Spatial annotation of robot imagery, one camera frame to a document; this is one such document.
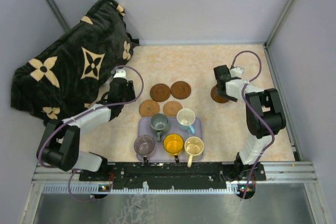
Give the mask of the woven rattan coaster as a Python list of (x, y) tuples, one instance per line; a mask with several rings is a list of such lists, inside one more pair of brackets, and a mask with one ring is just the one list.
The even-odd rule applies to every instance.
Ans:
[(163, 114), (166, 116), (177, 116), (183, 106), (177, 101), (169, 101), (163, 106)]
[(160, 112), (160, 105), (154, 100), (145, 100), (139, 106), (142, 117), (152, 117)]

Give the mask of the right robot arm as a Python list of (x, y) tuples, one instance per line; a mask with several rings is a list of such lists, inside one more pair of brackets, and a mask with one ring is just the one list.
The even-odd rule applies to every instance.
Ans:
[(262, 89), (241, 79), (244, 70), (226, 65), (214, 68), (217, 94), (230, 101), (243, 101), (249, 136), (237, 153), (234, 164), (223, 171), (226, 180), (250, 179), (265, 150), (275, 141), (275, 135), (286, 126), (286, 118), (275, 88)]

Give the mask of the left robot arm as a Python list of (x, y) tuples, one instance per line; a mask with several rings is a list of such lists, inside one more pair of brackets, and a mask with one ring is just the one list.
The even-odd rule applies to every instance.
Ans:
[(98, 180), (106, 179), (109, 167), (103, 164), (103, 157), (80, 151), (80, 139), (97, 126), (116, 118), (123, 106), (133, 101), (133, 81), (115, 78), (110, 83), (107, 98), (102, 98), (91, 109), (72, 118), (50, 120), (37, 150), (39, 164), (45, 168), (58, 168), (65, 172), (86, 170)]

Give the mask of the dark wooden coaster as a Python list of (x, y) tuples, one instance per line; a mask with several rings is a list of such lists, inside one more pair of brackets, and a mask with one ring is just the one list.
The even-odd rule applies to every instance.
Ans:
[(191, 86), (185, 81), (177, 81), (171, 85), (171, 95), (176, 99), (186, 99), (191, 94)]
[(217, 103), (227, 103), (229, 101), (228, 98), (224, 98), (222, 96), (220, 96), (217, 92), (217, 86), (213, 86), (211, 89), (211, 98), (213, 99), (213, 101), (217, 102)]
[(164, 102), (170, 97), (170, 95), (170, 88), (163, 83), (155, 84), (150, 90), (150, 96), (156, 102)]

